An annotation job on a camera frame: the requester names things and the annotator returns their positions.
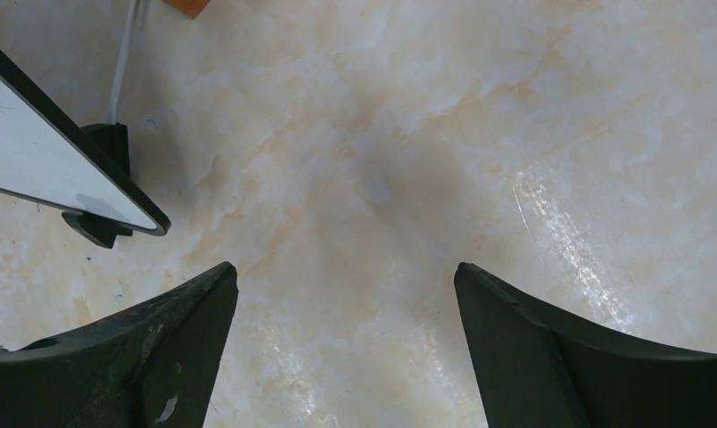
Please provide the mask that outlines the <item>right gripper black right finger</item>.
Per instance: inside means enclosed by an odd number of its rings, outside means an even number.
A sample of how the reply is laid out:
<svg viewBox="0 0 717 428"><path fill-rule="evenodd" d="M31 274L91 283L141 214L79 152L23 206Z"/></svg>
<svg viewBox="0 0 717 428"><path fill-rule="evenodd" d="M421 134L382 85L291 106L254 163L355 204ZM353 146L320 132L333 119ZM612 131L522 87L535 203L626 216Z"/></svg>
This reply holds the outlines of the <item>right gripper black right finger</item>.
<svg viewBox="0 0 717 428"><path fill-rule="evenodd" d="M717 354L651 342L458 265L457 304L491 427L717 427Z"/></svg>

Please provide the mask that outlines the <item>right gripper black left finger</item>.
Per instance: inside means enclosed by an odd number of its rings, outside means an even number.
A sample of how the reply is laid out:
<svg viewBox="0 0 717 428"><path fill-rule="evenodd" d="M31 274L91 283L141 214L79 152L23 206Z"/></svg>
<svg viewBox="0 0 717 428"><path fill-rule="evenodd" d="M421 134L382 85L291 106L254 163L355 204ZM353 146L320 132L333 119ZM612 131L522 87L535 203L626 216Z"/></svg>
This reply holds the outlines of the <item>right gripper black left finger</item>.
<svg viewBox="0 0 717 428"><path fill-rule="evenodd" d="M201 427L238 298L223 262L88 325L0 349L0 427Z"/></svg>

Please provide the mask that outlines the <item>white whiteboard black frame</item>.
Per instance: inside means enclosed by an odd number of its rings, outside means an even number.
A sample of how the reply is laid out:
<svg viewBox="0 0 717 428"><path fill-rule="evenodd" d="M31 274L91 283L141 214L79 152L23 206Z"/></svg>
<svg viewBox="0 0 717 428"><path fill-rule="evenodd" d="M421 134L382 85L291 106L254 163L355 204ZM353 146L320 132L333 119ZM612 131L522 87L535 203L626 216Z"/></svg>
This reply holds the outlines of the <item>white whiteboard black frame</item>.
<svg viewBox="0 0 717 428"><path fill-rule="evenodd" d="M164 236L167 215L0 49L0 193Z"/></svg>

